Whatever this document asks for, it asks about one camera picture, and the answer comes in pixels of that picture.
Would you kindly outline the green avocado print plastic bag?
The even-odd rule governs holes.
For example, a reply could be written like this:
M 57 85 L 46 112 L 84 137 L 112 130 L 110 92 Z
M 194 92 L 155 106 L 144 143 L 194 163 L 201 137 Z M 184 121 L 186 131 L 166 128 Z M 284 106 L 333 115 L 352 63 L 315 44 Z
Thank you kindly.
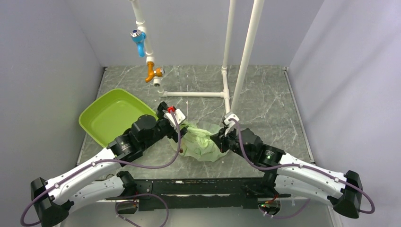
M 221 152 L 211 136 L 217 134 L 221 127 L 205 121 L 184 121 L 181 127 L 187 127 L 188 132 L 181 138 L 179 155 L 192 157 L 200 162 L 215 162 L 226 156 Z

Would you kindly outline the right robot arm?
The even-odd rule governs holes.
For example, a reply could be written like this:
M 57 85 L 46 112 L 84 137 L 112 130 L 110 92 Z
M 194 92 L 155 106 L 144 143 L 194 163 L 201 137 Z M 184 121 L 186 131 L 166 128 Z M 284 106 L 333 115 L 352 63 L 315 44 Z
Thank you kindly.
M 327 170 L 302 161 L 291 154 L 263 143 L 250 129 L 225 134 L 225 129 L 211 140 L 222 153 L 232 151 L 264 172 L 259 187 L 266 196 L 291 194 L 319 201 L 348 218 L 361 213 L 362 183 L 357 172 Z

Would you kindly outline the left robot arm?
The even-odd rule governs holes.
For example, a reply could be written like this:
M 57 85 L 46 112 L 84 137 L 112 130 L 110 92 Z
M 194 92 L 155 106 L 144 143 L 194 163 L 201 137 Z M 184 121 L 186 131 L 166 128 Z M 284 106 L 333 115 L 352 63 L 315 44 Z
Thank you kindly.
M 53 227 L 93 202 L 121 196 L 131 198 L 136 184 L 128 172 L 103 181 L 99 177 L 126 165 L 133 166 L 136 159 L 163 138 L 180 143 L 187 132 L 182 126 L 185 120 L 179 108 L 161 102 L 155 115 L 140 116 L 122 135 L 83 164 L 55 178 L 33 180 L 29 206 L 34 207 L 38 224 Z

